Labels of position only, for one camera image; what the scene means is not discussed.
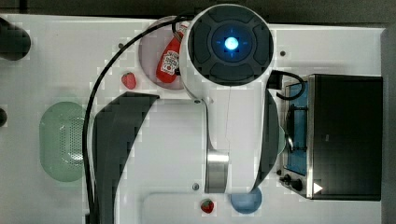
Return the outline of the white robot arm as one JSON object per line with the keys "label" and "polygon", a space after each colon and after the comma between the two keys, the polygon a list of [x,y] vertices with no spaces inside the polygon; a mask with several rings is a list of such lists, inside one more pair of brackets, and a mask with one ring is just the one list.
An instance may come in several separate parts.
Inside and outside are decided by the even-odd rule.
{"label": "white robot arm", "polygon": [[156,194],[248,193],[271,170],[265,103],[274,41],[265,20],[232,4],[195,16],[183,36],[184,93],[125,92],[92,130],[100,224],[142,224]]}

